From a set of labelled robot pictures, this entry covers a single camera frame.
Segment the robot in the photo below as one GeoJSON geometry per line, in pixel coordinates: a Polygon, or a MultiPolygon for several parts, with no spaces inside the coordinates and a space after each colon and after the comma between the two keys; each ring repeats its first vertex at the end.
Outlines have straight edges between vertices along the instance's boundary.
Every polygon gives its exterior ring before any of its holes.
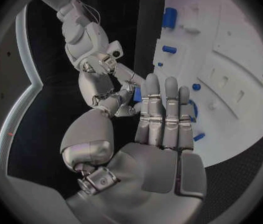
{"type": "Polygon", "coordinates": [[[166,111],[155,74],[146,79],[117,59],[118,41],[109,43],[103,28],[90,22],[78,0],[43,0],[63,23],[65,51],[79,71],[79,87],[92,107],[68,128],[60,153],[80,173],[81,190],[67,200],[82,223],[189,223],[206,196],[206,174],[193,153],[188,87],[165,82],[166,111]],[[114,91],[109,74],[120,82],[114,91]],[[141,102],[129,102],[136,88],[141,102]],[[140,112],[135,142],[114,155],[114,116],[140,112]]]}

